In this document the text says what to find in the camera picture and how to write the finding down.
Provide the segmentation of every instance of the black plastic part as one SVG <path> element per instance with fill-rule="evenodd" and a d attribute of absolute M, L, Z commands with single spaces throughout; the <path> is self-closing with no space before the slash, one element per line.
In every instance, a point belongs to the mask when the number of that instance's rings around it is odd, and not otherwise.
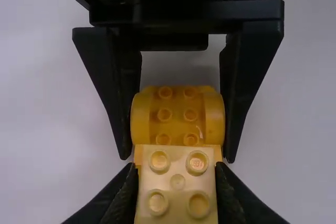
<path fill-rule="evenodd" d="M 284 22 L 245 22 L 220 53 L 220 92 L 226 111 L 224 156 L 233 163 L 247 112 L 284 37 Z"/>
<path fill-rule="evenodd" d="M 72 39 L 107 111 L 120 158 L 132 152 L 130 110 L 139 91 L 142 57 L 133 32 L 74 28 Z"/>
<path fill-rule="evenodd" d="M 129 163 L 95 198 L 63 224 L 133 224 L 138 170 Z"/>
<path fill-rule="evenodd" d="M 258 199 L 222 162 L 215 168 L 218 223 L 288 224 Z"/>
<path fill-rule="evenodd" d="M 226 105 L 223 155 L 234 162 L 247 112 L 284 36 L 282 0 L 77 0 L 95 28 L 73 39 L 107 109 L 122 159 L 132 148 L 130 106 L 139 90 L 140 51 L 205 50 L 228 34 L 220 53 Z"/>

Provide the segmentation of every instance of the yellow plastic toy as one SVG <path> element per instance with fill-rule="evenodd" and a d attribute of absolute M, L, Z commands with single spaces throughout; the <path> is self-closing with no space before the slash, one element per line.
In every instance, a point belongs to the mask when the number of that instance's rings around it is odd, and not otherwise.
<path fill-rule="evenodd" d="M 135 224 L 218 223 L 215 164 L 223 161 L 224 133 L 223 99 L 211 87 L 147 87 L 135 95 Z"/>
<path fill-rule="evenodd" d="M 222 96 L 209 86 L 147 87 L 131 109 L 134 145 L 223 145 Z"/>
<path fill-rule="evenodd" d="M 218 223 L 214 149 L 144 145 L 135 224 Z"/>

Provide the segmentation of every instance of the white surface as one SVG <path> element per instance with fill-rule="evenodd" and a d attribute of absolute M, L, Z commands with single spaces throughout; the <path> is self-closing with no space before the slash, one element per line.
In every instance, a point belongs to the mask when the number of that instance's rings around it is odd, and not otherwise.
<path fill-rule="evenodd" d="M 285 1 L 285 39 L 231 167 L 291 223 L 335 223 L 336 0 Z M 1 223 L 60 223 L 125 164 L 72 44 L 77 26 L 88 13 L 74 0 L 2 0 Z M 223 43 L 212 36 L 206 52 L 144 54 L 142 85 L 217 87 Z"/>

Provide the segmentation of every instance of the lego stud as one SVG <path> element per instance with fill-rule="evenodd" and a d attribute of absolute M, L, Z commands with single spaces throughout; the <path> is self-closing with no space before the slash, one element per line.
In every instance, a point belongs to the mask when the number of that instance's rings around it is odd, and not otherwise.
<path fill-rule="evenodd" d="M 161 133 L 156 136 L 155 141 L 156 141 L 156 144 L 159 144 L 159 145 L 170 145 L 172 139 L 169 135 L 165 133 Z"/>
<path fill-rule="evenodd" d="M 165 123 L 165 122 L 168 122 L 172 118 L 173 112 L 167 108 L 160 108 L 156 116 L 160 122 Z"/>
<path fill-rule="evenodd" d="M 148 196 L 148 210 L 153 216 L 161 216 L 168 210 L 169 202 L 164 192 L 161 190 L 152 190 Z"/>
<path fill-rule="evenodd" d="M 168 100 L 173 96 L 173 90 L 170 87 L 163 86 L 159 88 L 159 97 Z"/>
<path fill-rule="evenodd" d="M 164 174 L 169 170 L 170 159 L 166 152 L 155 151 L 149 160 L 151 170 L 157 174 Z"/>
<path fill-rule="evenodd" d="M 185 146 L 195 146 L 199 142 L 199 137 L 194 133 L 185 134 L 183 137 L 183 143 Z"/>
<path fill-rule="evenodd" d="M 187 204 L 189 215 L 195 219 L 202 219 L 210 213 L 209 197 L 202 191 L 193 193 Z"/>
<path fill-rule="evenodd" d="M 175 174 L 170 179 L 170 186 L 174 190 L 182 190 L 185 186 L 185 178 L 181 174 Z"/>
<path fill-rule="evenodd" d="M 188 122 L 195 122 L 198 118 L 197 111 L 193 109 L 186 109 L 183 113 L 183 118 Z"/>
<path fill-rule="evenodd" d="M 195 87 L 187 87 L 183 90 L 185 99 L 193 99 L 197 95 L 197 89 Z"/>
<path fill-rule="evenodd" d="M 204 152 L 193 151 L 188 155 L 185 165 L 189 174 L 201 176 L 208 169 L 209 158 Z"/>

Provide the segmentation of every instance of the lego brick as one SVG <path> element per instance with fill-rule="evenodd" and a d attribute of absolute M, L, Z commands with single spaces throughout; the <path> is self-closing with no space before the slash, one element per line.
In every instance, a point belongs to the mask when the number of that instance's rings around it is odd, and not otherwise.
<path fill-rule="evenodd" d="M 143 145 L 135 224 L 218 223 L 211 147 Z"/>
<path fill-rule="evenodd" d="M 223 145 L 222 96 L 208 86 L 147 87 L 131 109 L 134 145 Z"/>

